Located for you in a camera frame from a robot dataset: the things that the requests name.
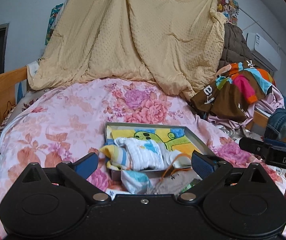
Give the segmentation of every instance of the floral bedsheet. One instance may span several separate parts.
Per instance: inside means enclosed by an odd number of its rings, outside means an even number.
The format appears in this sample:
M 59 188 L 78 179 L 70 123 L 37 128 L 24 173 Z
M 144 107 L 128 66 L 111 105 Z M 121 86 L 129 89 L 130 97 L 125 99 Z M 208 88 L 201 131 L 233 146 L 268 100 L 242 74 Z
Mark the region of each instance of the floral bedsheet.
M 88 152 L 99 156 L 99 167 L 88 181 L 103 191 L 124 190 L 111 180 L 98 151 L 105 142 L 105 122 L 187 126 L 235 167 L 261 163 L 226 133 L 192 114 L 179 96 L 165 95 L 149 83 L 107 78 L 51 90 L 6 126 L 0 136 L 0 201 L 28 163 L 54 167 L 63 160 L 74 162 Z M 285 190 L 286 180 L 262 165 Z M 5 236 L 0 222 L 0 239 Z

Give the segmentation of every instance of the silver rivet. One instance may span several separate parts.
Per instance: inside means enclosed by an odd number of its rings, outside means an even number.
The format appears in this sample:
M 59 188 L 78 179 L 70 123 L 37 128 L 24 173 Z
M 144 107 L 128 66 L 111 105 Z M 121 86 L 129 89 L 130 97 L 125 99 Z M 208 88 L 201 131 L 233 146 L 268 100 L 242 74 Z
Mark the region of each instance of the silver rivet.
M 196 195 L 193 193 L 189 193 L 189 192 L 181 194 L 180 197 L 181 199 L 186 200 L 186 201 L 192 201 L 196 199 Z
M 106 193 L 96 193 L 93 195 L 93 199 L 96 201 L 106 201 L 109 195 Z
M 142 204 L 147 204 L 147 203 L 149 203 L 149 201 L 147 199 L 141 199 L 141 203 Z

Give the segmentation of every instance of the beige fabric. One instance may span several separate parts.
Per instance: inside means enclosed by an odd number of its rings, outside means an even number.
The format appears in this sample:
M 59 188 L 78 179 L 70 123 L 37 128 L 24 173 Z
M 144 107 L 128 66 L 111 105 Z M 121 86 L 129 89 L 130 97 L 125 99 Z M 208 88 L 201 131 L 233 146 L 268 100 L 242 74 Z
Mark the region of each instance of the beige fabric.
M 217 0 L 69 0 L 32 89 L 97 78 L 157 83 L 190 99 L 215 75 L 226 18 Z

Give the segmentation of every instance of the white wall-mounted air conditioner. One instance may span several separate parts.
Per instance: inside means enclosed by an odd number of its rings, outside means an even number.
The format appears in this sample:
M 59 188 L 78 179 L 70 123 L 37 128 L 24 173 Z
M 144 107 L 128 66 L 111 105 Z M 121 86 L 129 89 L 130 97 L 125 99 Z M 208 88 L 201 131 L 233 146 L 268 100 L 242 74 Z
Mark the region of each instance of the white wall-mounted air conditioner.
M 248 33 L 246 42 L 257 60 L 265 64 L 272 71 L 280 70 L 280 55 L 261 35 L 257 33 Z

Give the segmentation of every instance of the orange strap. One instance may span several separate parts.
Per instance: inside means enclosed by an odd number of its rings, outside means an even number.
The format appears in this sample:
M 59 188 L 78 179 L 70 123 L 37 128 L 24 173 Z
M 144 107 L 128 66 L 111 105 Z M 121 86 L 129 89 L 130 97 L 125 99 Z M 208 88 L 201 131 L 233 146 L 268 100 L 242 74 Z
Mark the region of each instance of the orange strap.
M 166 171 L 163 173 L 163 175 L 162 175 L 162 177 L 161 177 L 161 180 L 165 177 L 166 173 L 167 173 L 167 172 L 170 170 L 170 168 L 173 166 L 173 163 L 174 163 L 179 157 L 182 157 L 182 156 L 185 156 L 185 157 L 187 157 L 187 158 L 189 158 L 189 159 L 192 158 L 190 155 L 188 155 L 188 154 L 186 154 L 186 153 L 180 153 L 178 156 L 175 157 L 175 159 L 173 160 L 173 162 L 171 163 L 171 165 L 167 167 Z M 171 172 L 170 176 L 171 176 L 173 173 L 177 172 L 177 171 L 188 171 L 188 170 L 190 170 L 190 169 L 191 169 L 191 168 L 177 168 L 177 169 L 174 169 L 174 170 Z

